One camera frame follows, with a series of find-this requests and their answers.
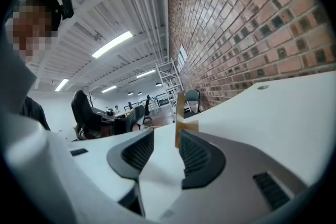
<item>black jacket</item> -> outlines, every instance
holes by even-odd
[[[21,108],[20,115],[27,116],[40,122],[46,130],[50,131],[42,106],[32,98],[26,97]]]

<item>brick wall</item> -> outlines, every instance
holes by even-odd
[[[169,0],[170,52],[180,45],[186,90],[211,108],[256,82],[336,70],[331,24],[318,0]]]

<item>cardboard piece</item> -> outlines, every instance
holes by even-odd
[[[180,130],[188,129],[198,132],[198,121],[184,123],[184,92],[178,93],[176,103],[176,131],[175,131],[175,147],[180,147]]]

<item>desk surface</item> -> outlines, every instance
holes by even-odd
[[[269,88],[258,90],[261,85]],[[198,120],[201,132],[257,147],[311,185],[334,147],[335,92],[336,72],[257,83],[185,122]],[[74,160],[113,200],[127,193],[134,182],[113,172],[106,153],[138,133],[69,145],[71,150],[84,147],[89,151]],[[174,139],[175,124],[154,130],[154,152],[139,178],[146,217],[150,219],[157,219],[181,193],[184,165]]]
[[[335,144],[335,92],[336,71],[267,81],[185,122],[257,147],[311,185]]]
[[[73,160],[102,192],[112,200],[119,201],[132,190],[134,181],[116,174],[109,166],[106,155],[111,147],[140,133],[141,131],[135,131],[96,140],[75,141],[67,143],[67,146],[70,151],[80,148],[88,151],[73,157]]]
[[[117,118],[117,117],[120,117],[120,116],[123,116],[123,115],[127,115],[127,114],[131,113],[133,110],[134,110],[134,109],[130,109],[130,110],[127,110],[127,111],[125,111],[125,112],[116,114],[116,115],[114,115],[114,116]]]

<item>fluorescent light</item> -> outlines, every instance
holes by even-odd
[[[63,79],[62,82],[57,86],[55,91],[60,91],[60,89],[62,89],[62,87],[65,85],[65,83],[67,83],[69,80],[68,79]]]
[[[109,87],[109,88],[107,88],[106,90],[103,90],[103,91],[101,91],[101,92],[107,92],[107,91],[110,91],[110,90],[113,90],[113,89],[115,89],[117,86],[112,86],[112,87]]]
[[[144,74],[140,74],[140,75],[137,76],[137,78],[146,76],[146,75],[148,75],[148,74],[150,74],[150,73],[154,73],[154,72],[155,72],[155,69],[153,69],[153,70],[151,70],[151,71],[148,71],[148,72],[146,72],[146,73],[144,73]]]
[[[107,52],[109,49],[113,48],[114,46],[118,45],[119,43],[125,41],[130,37],[132,37],[132,34],[131,32],[127,31],[126,33],[120,35],[119,37],[116,37],[114,40],[108,42],[105,46],[101,47],[92,56],[98,58],[99,56]]]

